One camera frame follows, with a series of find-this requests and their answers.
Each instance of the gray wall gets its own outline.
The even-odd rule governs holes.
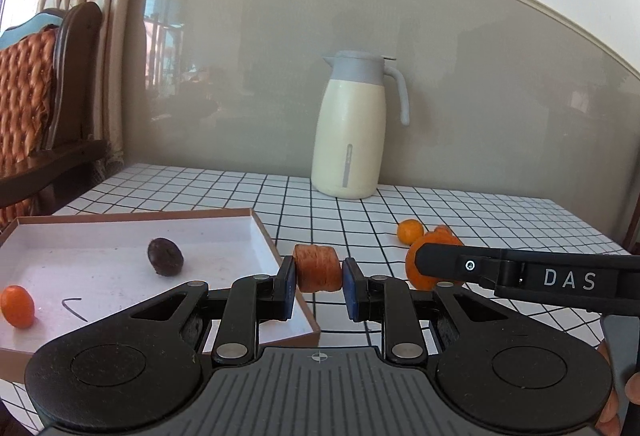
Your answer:
[[[640,141],[640,81],[516,0],[171,0],[181,72],[145,83],[146,0],[131,0],[124,66],[131,161],[309,175],[330,68],[397,57],[412,124],[387,82],[382,183],[548,197],[619,235]]]

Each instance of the table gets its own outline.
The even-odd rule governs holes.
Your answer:
[[[97,185],[57,214],[132,213],[218,207],[252,207],[281,256],[296,243],[335,248],[351,256],[365,275],[406,279],[407,247],[396,237],[398,222],[418,218],[429,229],[446,224],[465,245],[543,252],[627,254],[607,236],[548,199],[378,186],[364,200],[336,199],[313,189],[309,178],[209,171],[137,163]],[[584,310],[496,299],[490,290],[465,285],[592,346],[602,339],[599,315]],[[380,345],[381,327],[353,323],[342,291],[304,294],[322,333],[320,346]],[[422,322],[430,353],[428,322]],[[32,432],[42,428],[22,384],[0,380],[0,398]]]

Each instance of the chair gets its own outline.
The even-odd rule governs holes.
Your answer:
[[[622,248],[636,256],[640,254],[640,243],[637,241],[638,223],[640,223],[640,195],[638,196],[638,201],[636,201],[629,227],[626,230],[625,239],[622,241]]]
[[[53,184],[106,154],[105,141],[90,139],[87,105],[101,21],[87,2],[0,37],[0,230],[62,206]]]

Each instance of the finger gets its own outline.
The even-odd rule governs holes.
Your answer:
[[[626,383],[625,393],[631,402],[640,405],[640,372],[636,372]]]
[[[613,417],[618,413],[618,394],[615,389],[611,390],[611,394],[609,395],[609,400],[607,400],[602,413],[600,413],[599,422],[606,423],[613,419]]]
[[[607,359],[609,365],[611,365],[611,360],[609,359],[609,349],[607,348],[607,343],[604,340],[598,346],[598,353],[604,356]]]
[[[606,423],[597,423],[596,429],[602,432],[603,436],[620,436],[620,420],[614,416]]]

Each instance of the orange fruit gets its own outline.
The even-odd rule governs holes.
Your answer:
[[[398,223],[396,234],[402,243],[410,245],[424,236],[424,227],[418,220],[404,220]]]
[[[433,232],[427,232],[421,238],[414,241],[406,253],[404,258],[404,271],[409,283],[418,290],[430,291],[441,281],[449,281],[449,279],[440,279],[438,277],[430,277],[422,275],[415,266],[415,253],[425,243],[439,243],[441,245],[462,245],[460,241],[446,225],[439,225]],[[454,281],[456,285],[462,285],[462,282]]]
[[[30,328],[35,307],[29,292],[22,286],[7,286],[0,296],[0,310],[6,321],[16,328]]]

